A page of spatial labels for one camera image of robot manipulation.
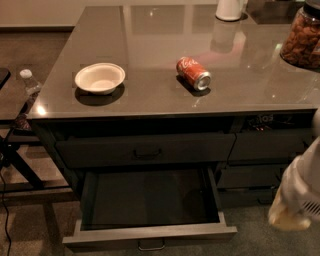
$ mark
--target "drawer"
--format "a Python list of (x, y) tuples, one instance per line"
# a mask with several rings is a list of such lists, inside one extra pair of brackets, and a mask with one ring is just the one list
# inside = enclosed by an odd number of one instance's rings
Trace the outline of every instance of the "drawer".
[(244, 162), (280, 163), (292, 160), (311, 144), (311, 129), (237, 133), (229, 164)]
[(227, 166), (221, 170), (218, 189), (279, 187), (287, 164)]
[(74, 236), (63, 239), (74, 252), (227, 242), (237, 232), (206, 168), (87, 172), (81, 212)]
[(104, 167), (226, 161), (233, 134), (192, 133), (76, 138), (55, 145), (66, 166)]

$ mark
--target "floor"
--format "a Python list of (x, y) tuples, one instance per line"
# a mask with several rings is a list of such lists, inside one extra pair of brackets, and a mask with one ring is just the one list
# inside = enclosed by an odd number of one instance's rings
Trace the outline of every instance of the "floor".
[[(6, 104), (17, 104), (8, 90), (23, 94), (17, 73), (23, 67), (32, 68), (44, 82), (68, 33), (2, 33), (0, 34), (0, 66), (12, 72), (6, 85)], [(1, 135), (7, 132), (2, 129)], [(43, 180), (62, 177), (42, 147), (23, 146), (19, 154)], [(7, 183), (23, 183), (24, 178), (9, 166), (2, 169)], [(224, 256), (224, 255), (320, 255), (320, 223), (313, 223), (303, 232), (280, 232), (268, 225), (270, 205), (228, 208), (224, 210), (229, 226), (236, 226), (238, 234), (229, 243), (188, 245), (165, 248), (163, 251), (140, 252), (138, 249), (73, 254), (62, 245), (62, 238), (71, 236), (79, 211), (79, 202), (70, 189), (50, 189), (6, 193), (9, 210), (8, 232), (12, 239), (10, 255), (104, 255), (104, 256)], [(0, 256), (7, 255), (9, 242), (5, 235), (6, 211), (0, 204)]]

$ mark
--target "soda can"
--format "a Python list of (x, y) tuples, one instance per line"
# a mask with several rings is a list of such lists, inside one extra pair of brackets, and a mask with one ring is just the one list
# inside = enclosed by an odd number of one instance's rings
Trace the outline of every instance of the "soda can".
[(205, 90), (211, 82), (211, 74), (190, 57), (182, 57), (177, 63), (177, 72), (197, 91)]

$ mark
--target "white bowl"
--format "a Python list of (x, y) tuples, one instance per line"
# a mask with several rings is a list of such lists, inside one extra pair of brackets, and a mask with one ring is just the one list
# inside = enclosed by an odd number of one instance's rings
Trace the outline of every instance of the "white bowl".
[(74, 81), (76, 85), (94, 94), (112, 93), (125, 78), (124, 70), (112, 63), (98, 63), (81, 69)]

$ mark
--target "glass jar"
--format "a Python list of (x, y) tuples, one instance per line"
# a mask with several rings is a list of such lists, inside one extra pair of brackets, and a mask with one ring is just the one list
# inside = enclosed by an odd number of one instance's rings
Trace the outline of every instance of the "glass jar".
[(288, 63), (302, 67), (320, 68), (320, 5), (306, 0), (292, 22), (291, 31), (280, 55)]

